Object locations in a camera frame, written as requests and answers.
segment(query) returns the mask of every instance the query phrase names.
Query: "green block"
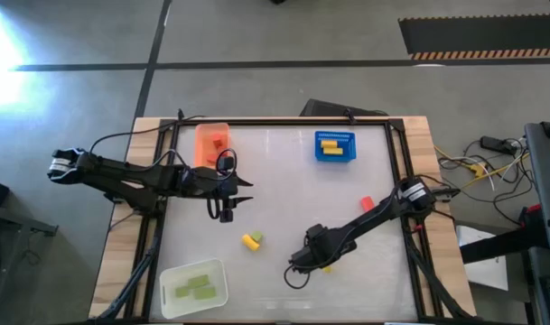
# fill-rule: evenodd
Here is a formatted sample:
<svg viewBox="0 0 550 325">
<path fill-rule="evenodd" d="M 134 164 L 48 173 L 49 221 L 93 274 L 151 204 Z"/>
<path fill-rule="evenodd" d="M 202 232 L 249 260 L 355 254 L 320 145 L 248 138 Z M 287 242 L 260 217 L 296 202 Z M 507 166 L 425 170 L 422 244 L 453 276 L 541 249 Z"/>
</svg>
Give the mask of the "green block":
<svg viewBox="0 0 550 325">
<path fill-rule="evenodd" d="M 188 296 L 190 294 L 190 290 L 191 289 L 189 287 L 182 286 L 182 287 L 176 288 L 174 292 L 176 293 L 176 297 L 182 298 L 182 297 Z"/>
<path fill-rule="evenodd" d="M 253 240 L 255 240 L 257 243 L 260 243 L 260 241 L 263 239 L 263 233 L 260 231 L 253 231 L 253 233 L 250 235 Z"/>
<path fill-rule="evenodd" d="M 188 287 L 191 289 L 198 288 L 209 283 L 209 276 L 207 274 L 188 279 Z"/>
<path fill-rule="evenodd" d="M 196 288 L 193 292 L 196 300 L 210 299 L 217 296 L 217 290 L 214 287 Z"/>
</svg>

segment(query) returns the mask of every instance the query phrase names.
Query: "concrete floor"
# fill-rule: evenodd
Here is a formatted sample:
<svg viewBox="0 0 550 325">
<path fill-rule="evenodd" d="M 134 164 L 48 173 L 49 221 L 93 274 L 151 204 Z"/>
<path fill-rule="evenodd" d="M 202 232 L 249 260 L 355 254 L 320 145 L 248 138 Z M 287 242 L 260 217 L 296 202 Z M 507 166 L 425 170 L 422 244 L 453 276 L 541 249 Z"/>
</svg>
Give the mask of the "concrete floor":
<svg viewBox="0 0 550 325">
<path fill-rule="evenodd" d="M 0 1 L 0 65 L 147 62 L 161 7 L 162 0 Z M 175 0 L 159 61 L 406 59 L 397 18 L 529 13 L 550 13 L 549 2 Z M 0 182 L 13 192 L 8 208 L 60 225 L 54 239 L 33 237 L 42 262 L 22 263 L 0 324 L 86 318 L 112 206 L 90 188 L 49 182 L 45 172 L 54 149 L 89 148 L 102 135 L 130 130 L 143 77 L 0 70 Z M 428 116 L 434 142 L 458 155 L 481 135 L 519 138 L 525 123 L 550 120 L 550 65 L 157 71 L 144 115 L 175 116 L 182 108 L 187 115 L 297 116 L 309 98 Z M 126 143 L 114 139 L 98 152 L 120 159 Z M 486 182 L 471 191 L 491 197 Z M 515 216 L 535 202 L 531 193 L 502 207 Z M 462 196 L 452 212 L 461 221 L 510 227 L 489 205 Z M 493 300 L 493 291 L 473 289 L 479 315 L 525 320 L 512 296 Z M 510 312 L 498 312 L 506 305 Z"/>
</svg>

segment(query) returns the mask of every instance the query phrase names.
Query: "black metal frame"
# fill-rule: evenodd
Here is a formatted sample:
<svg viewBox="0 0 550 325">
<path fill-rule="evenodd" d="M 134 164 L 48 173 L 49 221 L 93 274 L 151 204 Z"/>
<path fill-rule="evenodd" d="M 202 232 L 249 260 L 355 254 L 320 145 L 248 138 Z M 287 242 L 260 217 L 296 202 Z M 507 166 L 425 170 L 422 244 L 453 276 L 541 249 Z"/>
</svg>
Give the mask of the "black metal frame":
<svg viewBox="0 0 550 325">
<path fill-rule="evenodd" d="M 160 125 L 167 125 L 170 122 L 174 121 L 175 119 L 164 119 L 160 121 Z M 244 125 L 351 125 L 349 119 L 320 119 L 317 117 L 309 118 L 309 117 L 301 117 L 301 118 L 292 118 L 292 119 L 284 119 L 284 118 L 275 118 L 275 119 L 244 119 L 244 118 L 232 118 L 232 119 L 193 119 L 193 120 L 186 120 L 180 123 L 180 125 L 184 126 L 196 126 L 198 124 L 207 124 L 207 123 L 228 123 L 229 125 L 233 126 L 244 126 Z M 398 182 L 401 178 L 401 172 L 399 171 L 399 165 L 397 160 L 397 154 L 396 154 L 396 148 L 395 148 L 395 142 L 393 137 L 393 132 L 396 131 L 399 136 L 399 141 L 401 144 L 402 149 L 402 157 L 403 157 L 403 163 L 405 166 L 405 173 L 406 175 L 412 175 L 413 174 L 413 166 L 411 163 L 411 154 L 409 153 L 409 148 L 407 144 L 406 139 L 406 130 L 404 127 L 403 120 L 400 118 L 377 118 L 377 119 L 369 119 L 366 118 L 365 120 L 357 120 L 357 125 L 370 125 L 370 126 L 383 126 L 385 129 L 385 136 L 387 139 L 387 149 L 389 153 L 389 160 L 391 164 L 391 170 L 393 173 L 393 181 Z M 164 129 L 160 130 L 159 134 L 156 139 L 156 145 L 155 145 L 155 151 L 154 151 L 154 157 L 153 161 L 158 159 L 163 151 L 163 144 L 166 140 L 166 135 L 168 134 L 168 131 L 172 131 L 171 133 L 171 142 L 170 146 L 171 148 L 175 148 L 178 143 L 178 133 L 180 131 L 180 127 L 177 125 L 176 127 L 172 129 Z M 169 156 L 168 163 L 173 162 L 173 156 Z M 165 215 L 164 213 L 156 220 L 156 222 L 161 223 L 157 224 L 157 227 L 163 228 Z M 133 269 L 136 267 L 137 263 L 142 259 L 144 250 L 145 250 L 145 244 L 148 234 L 148 228 L 149 228 L 149 222 L 150 219 L 143 218 L 143 221 L 140 226 L 140 231 L 138 234 L 138 243 L 136 246 L 135 251 L 135 263 L 133 266 Z M 409 222 L 408 219 L 401 220 L 401 227 L 402 231 L 404 230 L 404 224 L 405 222 Z M 431 251 L 429 249 L 428 245 L 428 239 L 426 231 L 420 231 L 418 232 L 418 236 L 421 242 L 421 253 L 424 257 L 424 260 L 427 262 L 428 267 L 430 267 L 433 270 L 433 259 L 431 257 Z M 155 276 L 156 276 L 156 267 L 158 263 L 158 253 L 159 251 L 156 251 L 154 254 L 154 260 L 152 264 L 150 265 L 150 269 L 148 271 L 147 280 L 146 280 L 146 292 L 144 294 L 144 304 L 142 308 L 142 313 L 140 317 L 134 316 L 134 308 L 135 308 L 135 292 L 131 294 L 131 298 L 127 301 L 125 311 L 124 311 L 124 319 L 129 322 L 144 322 L 145 320 L 149 320 L 150 316 L 150 305 L 152 304 L 152 296 L 154 293 L 154 283 L 155 283 Z M 413 289 L 413 296 L 415 301 L 415 309 L 417 313 L 417 319 L 421 320 L 425 317 L 428 317 L 425 313 L 425 305 L 424 305 L 424 297 L 423 292 L 421 289 L 421 284 L 419 281 L 419 271 L 417 270 L 416 263 L 411 259 L 409 256 L 409 252 L 407 251 L 407 262 L 409 266 L 409 274 L 411 278 L 411 285 Z M 430 286 L 430 295 L 432 297 L 432 304 L 433 304 L 433 310 L 435 313 L 435 317 L 441 318 L 443 316 L 443 309 L 441 302 L 439 298 L 434 294 L 433 289 Z"/>
</svg>

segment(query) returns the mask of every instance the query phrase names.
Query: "blue bin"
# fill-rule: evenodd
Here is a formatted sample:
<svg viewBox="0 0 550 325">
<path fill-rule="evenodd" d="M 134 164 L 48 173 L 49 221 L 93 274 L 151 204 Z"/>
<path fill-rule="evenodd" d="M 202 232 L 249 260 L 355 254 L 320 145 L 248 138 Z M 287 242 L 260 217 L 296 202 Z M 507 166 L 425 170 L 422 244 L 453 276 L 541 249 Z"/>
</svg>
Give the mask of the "blue bin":
<svg viewBox="0 0 550 325">
<path fill-rule="evenodd" d="M 322 154 L 321 141 L 336 140 L 343 155 Z M 314 155 L 320 162 L 348 163 L 357 158 L 355 134 L 352 132 L 316 131 L 314 133 Z"/>
</svg>

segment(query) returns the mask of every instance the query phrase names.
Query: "yellow block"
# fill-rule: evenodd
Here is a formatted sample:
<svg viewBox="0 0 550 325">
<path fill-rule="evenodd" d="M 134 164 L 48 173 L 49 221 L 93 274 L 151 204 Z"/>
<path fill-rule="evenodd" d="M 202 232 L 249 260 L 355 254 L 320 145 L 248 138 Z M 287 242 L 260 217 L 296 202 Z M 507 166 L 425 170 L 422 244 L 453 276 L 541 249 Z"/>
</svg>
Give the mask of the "yellow block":
<svg viewBox="0 0 550 325">
<path fill-rule="evenodd" d="M 245 234 L 242 237 L 242 243 L 245 244 L 245 246 L 248 247 L 253 252 L 260 247 L 260 245 L 255 240 L 253 240 L 253 238 L 248 234 Z"/>
<path fill-rule="evenodd" d="M 321 148 L 336 148 L 338 146 L 337 140 L 321 140 Z"/>
<path fill-rule="evenodd" d="M 323 154 L 335 154 L 335 155 L 342 155 L 343 154 L 343 148 L 322 148 Z"/>
</svg>

